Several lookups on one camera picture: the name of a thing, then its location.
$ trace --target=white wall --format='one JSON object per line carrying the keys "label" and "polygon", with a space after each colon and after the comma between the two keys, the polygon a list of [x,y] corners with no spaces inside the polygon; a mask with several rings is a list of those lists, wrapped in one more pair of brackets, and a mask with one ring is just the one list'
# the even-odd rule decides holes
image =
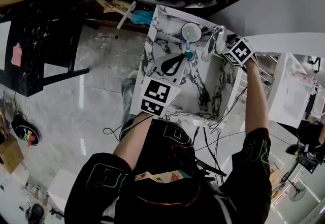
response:
{"label": "white wall", "polygon": [[304,169],[296,180],[303,181],[308,187],[303,198],[297,202],[292,202],[288,195],[284,195],[274,204],[273,209],[283,217],[287,224],[309,223],[315,215],[317,216],[319,214],[319,211],[325,205],[324,179],[324,165],[317,166],[313,174],[310,174]]}
{"label": "white wall", "polygon": [[325,199],[302,221],[300,224],[315,224],[323,223],[319,222],[321,218],[324,218]]}
{"label": "white wall", "polygon": [[[24,187],[17,182],[12,175],[6,174],[0,166],[0,183],[5,191],[0,189],[0,214],[8,224],[27,224],[25,212],[19,207],[26,207],[31,195]],[[45,224],[64,224],[64,218],[61,220],[55,215],[48,214]]]}
{"label": "white wall", "polygon": [[292,53],[325,58],[325,33],[268,34],[245,38],[256,52]]}
{"label": "white wall", "polygon": [[325,33],[325,0],[240,0],[210,17],[242,36]]}

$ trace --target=gray tile floor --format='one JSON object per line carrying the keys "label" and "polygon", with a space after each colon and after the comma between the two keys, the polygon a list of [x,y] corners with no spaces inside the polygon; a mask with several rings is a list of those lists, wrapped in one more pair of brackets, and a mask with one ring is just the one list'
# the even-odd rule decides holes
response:
{"label": "gray tile floor", "polygon": [[[85,26],[78,46],[76,69],[89,67],[88,74],[48,85],[29,98],[16,94],[18,107],[42,134],[37,147],[27,148],[20,142],[24,165],[34,180],[48,187],[59,169],[78,174],[92,154],[113,152],[117,141],[113,135],[104,135],[103,128],[115,129],[121,124],[121,82],[138,68],[145,38],[144,34],[125,30],[107,27],[94,30]],[[46,65],[45,76],[65,71]],[[3,86],[0,91],[5,91],[6,97],[14,96],[13,91]],[[244,110],[243,104],[236,105],[221,136],[240,132]],[[193,137],[196,127],[183,127]],[[275,123],[271,124],[270,132],[288,143],[296,142],[295,137]],[[241,133],[220,141],[217,158],[227,174],[232,170],[231,155],[242,148],[244,138]],[[208,135],[209,142],[215,139],[216,134]],[[272,160],[281,168],[289,168],[294,158],[284,152],[287,145],[273,137],[271,140],[270,157],[274,157]],[[86,154],[82,152],[81,142],[85,144]],[[195,148],[203,146],[205,141],[200,132]],[[197,157],[213,165],[206,148],[198,151]]]}

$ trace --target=cable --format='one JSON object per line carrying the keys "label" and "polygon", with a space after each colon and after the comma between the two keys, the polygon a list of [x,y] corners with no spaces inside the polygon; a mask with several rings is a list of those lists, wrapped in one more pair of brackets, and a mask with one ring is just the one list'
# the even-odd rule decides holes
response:
{"label": "cable", "polygon": [[[219,140],[221,140],[222,138],[225,138],[225,137],[228,137],[228,136],[233,136],[233,135],[240,134],[240,133],[243,133],[243,132],[245,132],[245,131],[238,132],[238,133],[234,133],[234,134],[227,135],[227,136],[224,136],[224,137],[220,137]],[[200,151],[200,150],[202,150],[203,148],[206,148],[206,147],[208,147],[208,146],[214,144],[215,142],[217,142],[217,140],[213,141],[213,142],[210,143],[209,145],[203,146],[203,147],[199,148],[198,150],[195,150],[195,152]]]}
{"label": "cable", "polygon": [[279,140],[282,141],[283,143],[286,143],[286,144],[290,145],[289,143],[287,143],[287,142],[283,141],[282,139],[276,137],[274,134],[271,134],[270,132],[269,132],[269,134],[270,134],[271,136],[274,136],[275,138],[279,139]]}
{"label": "cable", "polygon": [[246,91],[247,87],[245,87],[243,89],[243,91],[238,95],[238,97],[234,100],[234,103],[232,104],[232,106],[230,107],[230,109],[227,111],[227,113],[217,122],[214,123],[213,125],[209,126],[209,129],[211,130],[211,134],[214,133],[215,131],[217,131],[218,126],[221,124],[221,122],[229,115],[229,113],[231,112],[231,110],[234,108],[235,104],[237,103],[237,101],[239,100],[239,98],[244,94],[244,92]]}
{"label": "cable", "polygon": [[197,129],[195,130],[194,137],[193,137],[193,144],[192,144],[193,147],[194,147],[195,138],[198,135],[199,129],[200,129],[200,127],[198,126]]}
{"label": "cable", "polygon": [[[111,135],[111,134],[114,134],[116,140],[119,142],[119,140],[117,139],[117,136],[116,136],[115,132],[116,132],[118,129],[120,129],[121,127],[122,127],[122,125],[120,125],[120,126],[119,126],[117,129],[115,129],[114,131],[113,131],[111,128],[106,127],[106,128],[103,129],[103,133],[104,133],[105,135]],[[110,132],[110,133],[105,133],[105,130],[106,130],[106,129],[110,130],[111,132]]]}
{"label": "cable", "polygon": [[[147,119],[150,118],[150,117],[153,117],[153,115],[146,117],[145,119],[141,120],[139,123],[136,123],[136,124],[133,125],[133,126],[130,125],[130,126],[127,127],[126,129],[123,129],[123,130],[120,132],[120,134],[119,134],[119,138],[117,138],[117,136],[115,135],[115,132],[116,132],[118,129],[120,129],[120,128],[122,127],[122,125],[120,125],[120,126],[119,126],[117,129],[115,129],[115,130],[112,130],[110,127],[106,127],[106,128],[103,129],[103,133],[104,133],[105,135],[111,135],[111,134],[114,134],[116,140],[117,140],[118,142],[120,142],[120,141],[121,141],[121,133],[122,133],[122,132],[124,132],[124,131],[126,131],[126,130],[129,130],[129,131],[130,131],[131,129],[133,129],[134,127],[136,127],[138,124],[142,123],[144,120],[147,120]],[[106,133],[106,132],[105,132],[106,129],[110,130],[111,132],[110,132],[110,133]]]}
{"label": "cable", "polygon": [[27,117],[24,115],[24,113],[22,113],[21,111],[18,110],[17,103],[16,103],[16,94],[17,94],[17,92],[15,92],[15,94],[14,94],[14,103],[15,103],[16,114],[20,114],[20,115],[24,116],[25,120],[28,122]]}
{"label": "cable", "polygon": [[212,151],[211,151],[211,149],[210,149],[210,147],[209,147],[209,145],[208,145],[208,139],[207,139],[207,134],[206,134],[206,132],[205,132],[205,128],[203,128],[203,132],[204,132],[204,140],[205,140],[205,143],[207,144],[208,150],[209,150],[211,156],[213,157],[215,163],[217,164],[218,169],[221,171],[220,166],[219,166],[219,164],[218,164],[218,161],[217,161],[216,157],[214,156],[214,154],[212,153]]}
{"label": "cable", "polygon": [[[215,150],[214,150],[214,156],[217,159],[217,153],[218,153],[218,145],[219,145],[219,137],[220,137],[221,131],[218,133],[218,138],[217,138],[217,143],[215,145]],[[224,184],[223,181],[223,176],[220,176],[221,184]]]}
{"label": "cable", "polygon": [[150,115],[150,116],[148,116],[148,117],[146,117],[145,119],[142,119],[139,123],[136,123],[135,125],[133,125],[133,126],[131,126],[130,128],[128,127],[127,129],[125,129],[125,130],[129,130],[129,131],[131,131],[133,128],[135,128],[138,124],[140,124],[140,123],[142,123],[143,121],[145,121],[145,120],[147,120],[148,118],[150,118],[150,117],[153,117],[153,115]]}

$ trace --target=shoe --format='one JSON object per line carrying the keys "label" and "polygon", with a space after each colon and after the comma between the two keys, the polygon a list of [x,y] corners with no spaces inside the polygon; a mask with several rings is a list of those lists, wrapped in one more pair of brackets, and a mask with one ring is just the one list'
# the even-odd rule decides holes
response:
{"label": "shoe", "polygon": [[285,152],[289,153],[289,154],[292,154],[292,155],[302,155],[301,149],[302,148],[298,144],[294,144],[294,145],[289,146],[285,150]]}
{"label": "shoe", "polygon": [[122,86],[121,86],[121,93],[122,93],[122,95],[124,93],[124,90],[126,88],[128,88],[128,86],[135,85],[136,84],[136,80],[137,80],[137,76],[138,76],[138,71],[139,70],[133,70],[133,71],[131,71],[131,73],[128,75],[128,77],[123,80]]}

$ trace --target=white panel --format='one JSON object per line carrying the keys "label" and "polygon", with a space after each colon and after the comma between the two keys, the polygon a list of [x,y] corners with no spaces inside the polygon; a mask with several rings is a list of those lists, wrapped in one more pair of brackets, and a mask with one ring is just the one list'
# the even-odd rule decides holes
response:
{"label": "white panel", "polygon": [[304,170],[303,173],[299,176],[299,178],[308,185],[310,190],[320,199],[323,200],[325,198],[325,166],[319,165],[317,166],[315,172],[312,174],[307,170]]}
{"label": "white panel", "polygon": [[317,222],[317,221],[321,221],[319,220],[321,217],[322,219],[324,218],[324,209],[325,209],[325,199],[323,199],[321,201],[321,203],[319,203],[317,205],[317,207],[303,220],[300,222],[300,224],[320,224],[323,222]]}
{"label": "white panel", "polygon": [[325,33],[325,0],[240,0],[210,17],[242,36]]}
{"label": "white panel", "polygon": [[269,216],[266,219],[265,224],[287,224],[284,222],[283,218],[281,218],[282,215],[277,211],[276,208],[271,207],[269,211]]}
{"label": "white panel", "polygon": [[0,70],[5,69],[7,40],[11,21],[0,23]]}
{"label": "white panel", "polygon": [[292,54],[280,55],[268,97],[269,119],[298,127],[310,94],[305,91],[305,86],[291,75],[291,61],[297,70],[306,73]]}
{"label": "white panel", "polygon": [[302,199],[296,202],[292,202],[289,195],[284,195],[274,204],[274,207],[288,224],[294,224],[301,222],[317,205],[317,200],[306,191]]}
{"label": "white panel", "polygon": [[60,169],[51,186],[47,190],[47,193],[55,202],[57,207],[64,212],[66,207],[66,203],[71,192],[72,186],[75,183],[77,176],[66,171]]}
{"label": "white panel", "polygon": [[310,55],[325,58],[324,33],[292,33],[245,37],[255,52]]}

